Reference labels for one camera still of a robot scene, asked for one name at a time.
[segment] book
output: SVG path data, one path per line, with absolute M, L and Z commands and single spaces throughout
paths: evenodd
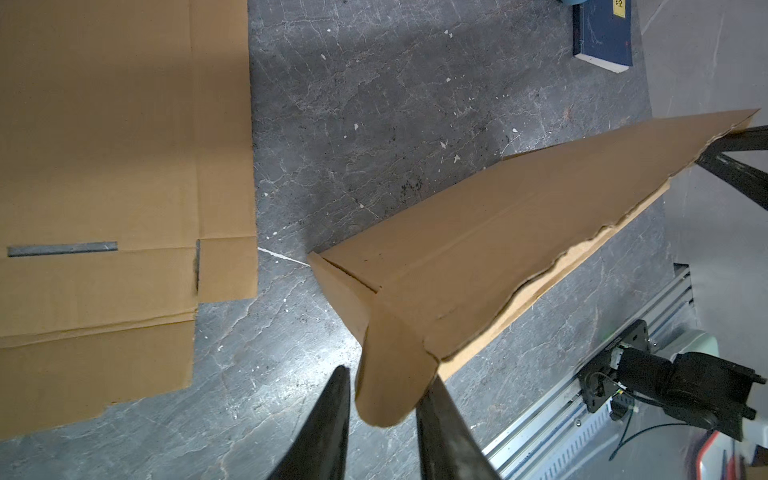
M 620 73 L 632 66 L 631 0 L 574 5 L 574 56 Z

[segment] flattened cardboard box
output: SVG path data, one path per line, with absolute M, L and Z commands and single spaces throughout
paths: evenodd
M 310 265 L 362 343 L 356 405 L 391 426 L 754 111 L 657 119 L 499 162 Z
M 117 245 L 0 257 L 7 438 L 188 386 L 256 296 L 247 4 L 9 0 L 0 62 L 0 245 Z

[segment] marble surface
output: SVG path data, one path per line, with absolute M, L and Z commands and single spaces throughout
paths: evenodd
M 571 56 L 554 0 L 250 0 L 263 249 L 304 261 L 502 155 L 650 117 L 635 66 Z M 448 382 L 483 445 L 672 278 L 656 202 Z M 193 385 L 0 443 L 0 478 L 262 478 L 360 348 L 310 269 L 260 256 L 256 300 L 197 317 Z M 415 478 L 412 416 L 350 423 L 349 478 Z

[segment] black mounting plate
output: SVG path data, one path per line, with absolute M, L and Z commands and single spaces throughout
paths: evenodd
M 616 372 L 611 368 L 611 352 L 619 343 L 650 352 L 648 326 L 645 320 L 637 319 L 632 322 L 579 370 L 578 381 L 581 386 L 581 398 L 590 413 L 599 410 L 618 391 L 616 384 L 609 382 L 605 377 L 616 380 Z

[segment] gray marble table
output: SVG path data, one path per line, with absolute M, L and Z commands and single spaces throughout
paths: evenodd
M 650 117 L 634 67 L 571 56 L 555 0 L 249 0 L 257 225 L 303 262 L 502 156 Z M 656 202 L 447 383 L 497 435 L 672 278 Z M 360 348 L 301 263 L 262 252 L 256 300 L 200 307 L 190 388 L 0 443 L 0 478 L 263 478 Z M 356 412 L 350 478 L 415 478 L 412 416 Z

